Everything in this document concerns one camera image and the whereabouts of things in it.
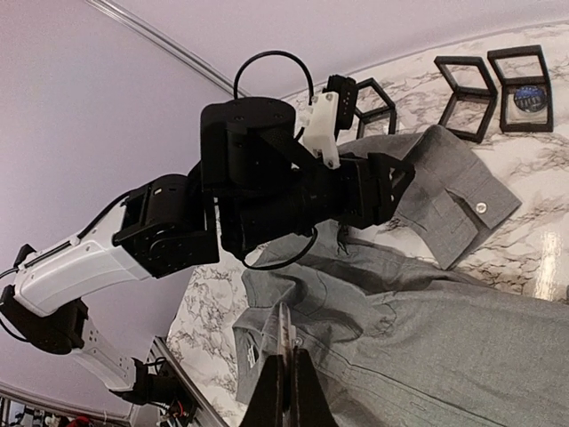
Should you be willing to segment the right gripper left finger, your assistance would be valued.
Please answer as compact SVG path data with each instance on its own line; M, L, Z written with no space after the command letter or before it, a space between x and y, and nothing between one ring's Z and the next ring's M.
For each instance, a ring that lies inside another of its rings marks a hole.
M269 356L240 427L283 427L285 363L282 355Z

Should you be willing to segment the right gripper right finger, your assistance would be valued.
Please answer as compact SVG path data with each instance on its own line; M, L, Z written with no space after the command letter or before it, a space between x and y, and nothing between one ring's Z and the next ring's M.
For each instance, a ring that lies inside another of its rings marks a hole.
M301 348L293 350L290 425L338 427L325 399L311 357Z

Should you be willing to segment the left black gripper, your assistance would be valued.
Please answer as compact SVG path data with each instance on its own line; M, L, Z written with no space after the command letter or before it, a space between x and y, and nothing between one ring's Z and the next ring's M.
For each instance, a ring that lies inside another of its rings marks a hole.
M394 212L415 177L412 164L383 153L341 157L342 209L337 220L355 228L381 225Z

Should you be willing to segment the grey button shirt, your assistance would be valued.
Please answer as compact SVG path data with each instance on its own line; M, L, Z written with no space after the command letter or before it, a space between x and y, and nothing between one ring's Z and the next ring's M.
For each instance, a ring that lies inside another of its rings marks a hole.
M411 161L399 227L336 222L299 262L242 276L236 400L248 403L287 304L341 426L568 423L568 140L474 148L434 125L344 144Z

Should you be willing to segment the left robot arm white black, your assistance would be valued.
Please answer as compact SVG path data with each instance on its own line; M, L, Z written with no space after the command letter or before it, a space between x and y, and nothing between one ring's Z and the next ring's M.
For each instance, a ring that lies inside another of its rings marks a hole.
M337 137L352 124L357 93L353 79L330 77L310 98L302 128L294 108L278 99L235 96L205 107L201 157L189 173L124 193L47 250L20 249L14 282L1 295L2 326L39 350L74 357L127 402L176 402L180 383L114 349L84 297L216 263L221 251L244 260L291 233L316 240L318 223L328 219L359 229L389 221L415 171L379 152L339 153Z

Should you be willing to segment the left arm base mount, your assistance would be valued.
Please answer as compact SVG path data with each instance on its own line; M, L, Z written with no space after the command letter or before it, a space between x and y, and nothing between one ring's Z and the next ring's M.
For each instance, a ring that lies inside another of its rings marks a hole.
M170 419L182 424L192 423L198 404L182 384L181 379L165 358L151 362L134 360L135 382L123 399L136 405L152 405L165 411Z

